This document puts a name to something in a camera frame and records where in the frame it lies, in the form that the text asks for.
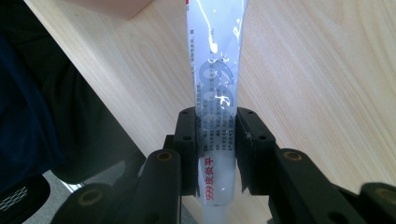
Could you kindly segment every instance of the black metal bracket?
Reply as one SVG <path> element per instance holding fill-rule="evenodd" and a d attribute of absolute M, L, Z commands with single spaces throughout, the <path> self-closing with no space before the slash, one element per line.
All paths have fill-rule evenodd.
<path fill-rule="evenodd" d="M 181 196 L 194 195 L 198 186 L 195 120 L 194 107 L 181 111 L 175 134 L 149 155 L 138 179 L 118 189 L 90 186 L 77 191 L 52 223 L 63 223 L 59 217 L 70 214 L 86 214 L 81 219 L 85 223 L 179 223 Z M 235 150 L 242 190 L 269 196 L 272 223 L 396 223 L 396 188 L 370 183 L 356 195 L 333 185 L 303 152 L 279 149 L 259 116 L 241 107 Z M 90 188 L 102 195 L 84 191 Z M 89 202 L 83 206 L 81 200 Z M 96 216 L 88 220 L 89 214 Z"/>

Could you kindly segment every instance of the dark cloth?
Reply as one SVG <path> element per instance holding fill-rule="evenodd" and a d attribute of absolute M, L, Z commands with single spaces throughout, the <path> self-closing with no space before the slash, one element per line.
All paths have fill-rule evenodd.
<path fill-rule="evenodd" d="M 79 183 L 122 157 L 145 157 L 22 0 L 0 1 L 0 29 L 26 65 L 49 108 L 67 163 L 51 169 Z"/>
<path fill-rule="evenodd" d="M 65 161 L 50 112 L 0 32 L 0 192 Z"/>

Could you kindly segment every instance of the tube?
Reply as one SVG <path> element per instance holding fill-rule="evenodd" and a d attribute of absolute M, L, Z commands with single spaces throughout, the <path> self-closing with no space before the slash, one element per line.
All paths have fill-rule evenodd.
<path fill-rule="evenodd" d="M 248 0 L 186 0 L 204 223 L 225 223 L 233 200 L 235 116 Z"/>

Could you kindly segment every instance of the light wood surface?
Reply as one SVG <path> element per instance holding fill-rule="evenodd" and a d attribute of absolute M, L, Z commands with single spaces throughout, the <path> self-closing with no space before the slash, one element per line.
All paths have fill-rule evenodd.
<path fill-rule="evenodd" d="M 142 151 L 161 148 L 177 113 L 194 105 L 184 1 L 153 0 L 131 20 L 26 2 Z M 354 192 L 368 181 L 396 185 L 395 11 L 393 0 L 247 8 L 238 104 Z M 237 177 L 230 223 L 270 218 L 266 197 L 240 190 Z M 183 201 L 200 222 L 199 204 Z"/>

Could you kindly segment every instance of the wood grain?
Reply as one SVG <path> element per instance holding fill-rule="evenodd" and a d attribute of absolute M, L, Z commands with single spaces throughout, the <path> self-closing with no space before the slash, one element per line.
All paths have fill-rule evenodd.
<path fill-rule="evenodd" d="M 162 147 L 194 105 L 183 1 L 153 0 L 120 20 L 60 0 L 26 0 L 142 151 Z M 396 2 L 250 0 L 238 104 L 281 147 L 307 153 L 359 192 L 396 185 Z M 263 223 L 266 197 L 240 192 L 230 223 Z M 184 204 L 200 222 L 192 197 Z"/>

